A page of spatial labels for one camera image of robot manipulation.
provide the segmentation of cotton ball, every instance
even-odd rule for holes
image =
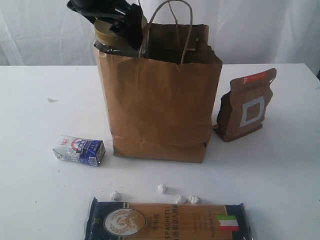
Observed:
[[[112,201],[120,201],[121,200],[121,194],[119,192],[117,192],[117,191],[114,191],[113,193],[111,193],[110,199]]]
[[[159,191],[159,193],[164,194],[166,190],[167,190],[167,186],[166,186],[166,185],[160,184],[160,185],[158,186],[158,191]]]
[[[184,196],[178,196],[175,200],[176,204],[185,204],[187,199]]]
[[[198,204],[199,203],[199,198],[197,196],[190,196],[189,201],[191,204]]]

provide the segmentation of white curtain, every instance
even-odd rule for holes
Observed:
[[[0,0],[0,65],[93,65],[94,33],[67,0]],[[150,19],[163,0],[141,0]],[[320,69],[320,0],[187,0],[225,64],[305,63]],[[179,23],[188,7],[173,2]],[[173,24],[168,6],[155,22]]]

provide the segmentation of brown pouch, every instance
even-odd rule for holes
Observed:
[[[273,93],[270,84],[276,78],[275,68],[233,79],[231,90],[221,98],[217,125],[213,129],[230,142],[262,128],[267,105]]]
[[[208,36],[207,26],[191,24],[186,32],[185,25],[178,25],[183,49],[177,44],[177,34],[172,34],[175,25],[150,26],[152,59],[94,50],[114,155],[201,163],[212,132],[222,62],[210,46],[203,47],[208,39],[201,36]],[[171,41],[166,39],[161,45],[161,33],[172,36]],[[187,50],[188,43],[201,48]]]

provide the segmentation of white table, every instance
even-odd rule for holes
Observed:
[[[213,119],[230,80],[269,68],[278,72],[263,128],[230,143],[212,134],[192,164],[112,156],[96,66],[0,67],[0,239],[84,239],[93,197],[114,190],[129,202],[244,202],[259,240],[319,239],[319,80],[304,64],[224,65]],[[101,166],[57,160],[62,134],[104,140]]]

